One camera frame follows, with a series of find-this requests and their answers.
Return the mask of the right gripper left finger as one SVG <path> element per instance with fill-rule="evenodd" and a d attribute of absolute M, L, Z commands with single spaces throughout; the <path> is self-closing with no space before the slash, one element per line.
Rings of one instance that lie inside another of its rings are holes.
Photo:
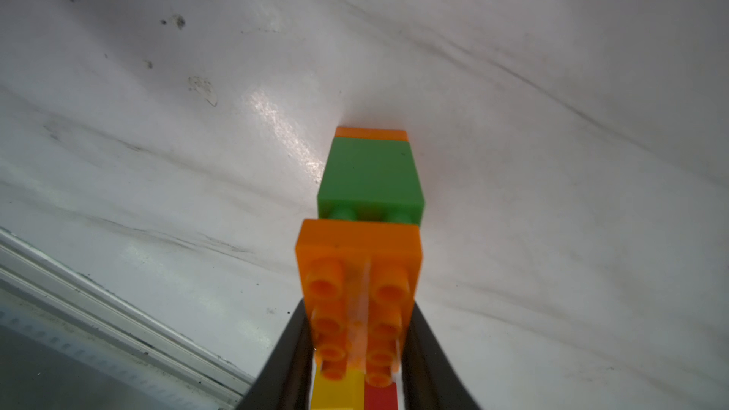
<path fill-rule="evenodd" d="M 309 409 L 313 353 L 311 328 L 301 300 L 267 363 L 235 409 Z"/>

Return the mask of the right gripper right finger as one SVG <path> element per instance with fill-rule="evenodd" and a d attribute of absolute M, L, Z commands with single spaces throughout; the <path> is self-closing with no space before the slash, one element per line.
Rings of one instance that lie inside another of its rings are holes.
<path fill-rule="evenodd" d="M 412 311 L 402 353 L 402 386 L 406 409 L 480 409 L 453 370 L 418 305 Z"/>

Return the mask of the yellow square brick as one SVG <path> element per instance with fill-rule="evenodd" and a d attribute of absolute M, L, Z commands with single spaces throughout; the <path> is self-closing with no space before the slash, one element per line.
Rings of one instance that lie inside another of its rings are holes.
<path fill-rule="evenodd" d="M 340 381 L 327 379 L 316 370 L 311 392 L 311 410 L 364 410 L 365 374 L 361 370 L 347 370 Z"/>

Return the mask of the orange brick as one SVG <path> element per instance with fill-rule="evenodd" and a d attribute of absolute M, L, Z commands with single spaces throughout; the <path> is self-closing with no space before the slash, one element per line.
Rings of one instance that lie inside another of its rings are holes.
<path fill-rule="evenodd" d="M 373 129 L 338 126 L 335 131 L 335 138 L 359 139 L 359 140 L 393 140 L 393 142 L 408 142 L 408 134 L 404 130 L 394 129 Z"/>
<path fill-rule="evenodd" d="M 323 376 L 386 387 L 402 362 L 423 265 L 414 224 L 304 220 L 295 245 L 315 361 Z"/>

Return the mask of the dark green square brick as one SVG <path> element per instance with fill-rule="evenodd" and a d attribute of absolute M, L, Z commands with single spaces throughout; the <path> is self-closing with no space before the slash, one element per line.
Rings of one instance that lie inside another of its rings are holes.
<path fill-rule="evenodd" d="M 317 194 L 321 219 L 421 225 L 423 188 L 409 142 L 337 137 Z"/>

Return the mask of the red square brick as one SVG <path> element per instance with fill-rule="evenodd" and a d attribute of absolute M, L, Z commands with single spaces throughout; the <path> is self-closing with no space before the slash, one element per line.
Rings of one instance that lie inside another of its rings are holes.
<path fill-rule="evenodd" d="M 364 410 L 398 410 L 399 398 L 396 383 L 377 387 L 367 383 L 364 386 Z"/>

